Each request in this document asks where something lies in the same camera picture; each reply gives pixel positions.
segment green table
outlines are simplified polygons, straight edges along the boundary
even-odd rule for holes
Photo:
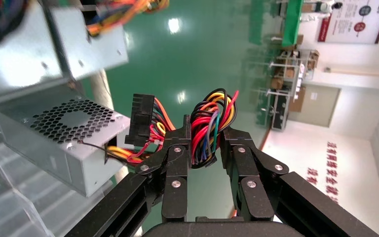
[[[287,5],[284,36],[282,46],[292,46],[297,43],[303,0],[290,0]]]

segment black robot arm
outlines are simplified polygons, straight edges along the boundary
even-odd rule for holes
[[[186,222],[191,159],[189,116],[163,148],[135,167],[66,236],[132,237],[162,203],[163,223],[145,237],[378,237],[287,165],[259,151],[248,132],[228,127],[220,145],[237,217]],[[273,222],[276,215],[282,222]]]

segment green epoxy floor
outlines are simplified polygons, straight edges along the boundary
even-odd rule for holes
[[[258,146],[269,126],[271,70],[280,33],[275,1],[171,0],[168,9],[139,15],[124,28],[129,63],[107,71],[115,110],[130,116],[133,93],[154,94],[176,127],[211,90],[239,90],[232,127],[249,131]],[[190,170],[188,220],[227,218],[233,209],[229,179],[219,160]],[[161,204],[144,230],[161,223]]]

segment cardboard box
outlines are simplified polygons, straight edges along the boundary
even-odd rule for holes
[[[303,3],[302,6],[302,13],[311,13],[316,11],[316,4],[315,3]]]
[[[312,52],[310,52],[310,56],[309,56],[309,59],[308,59],[308,62],[307,62],[307,69],[308,70],[313,70],[315,68],[317,68],[317,62],[319,61],[319,51],[317,50],[313,50]]]
[[[295,71],[294,71],[294,68],[287,68],[285,70],[285,75],[284,77],[286,78],[294,78],[296,75],[295,75]]]
[[[283,50],[286,51],[293,51],[297,49],[297,45],[300,45],[303,43],[304,40],[304,35],[298,35],[297,36],[297,43],[295,45],[287,46],[287,47],[282,47]]]
[[[304,96],[306,94],[306,88],[301,87],[300,91],[297,92],[297,95],[299,96],[296,100],[294,100],[294,97],[290,97],[290,103],[288,105],[288,111],[290,112],[301,112],[303,107],[303,101]]]
[[[282,78],[273,78],[271,81],[271,88],[280,90],[283,84],[284,80]]]

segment ventilation grille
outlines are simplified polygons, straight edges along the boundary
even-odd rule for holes
[[[60,122],[63,116],[69,113],[82,111],[90,115],[87,123],[70,127]],[[92,137],[93,133],[100,132],[102,127],[107,127],[112,119],[113,111],[89,100],[70,100],[50,111],[43,111],[41,115],[34,115],[32,129],[58,144],[79,141]]]

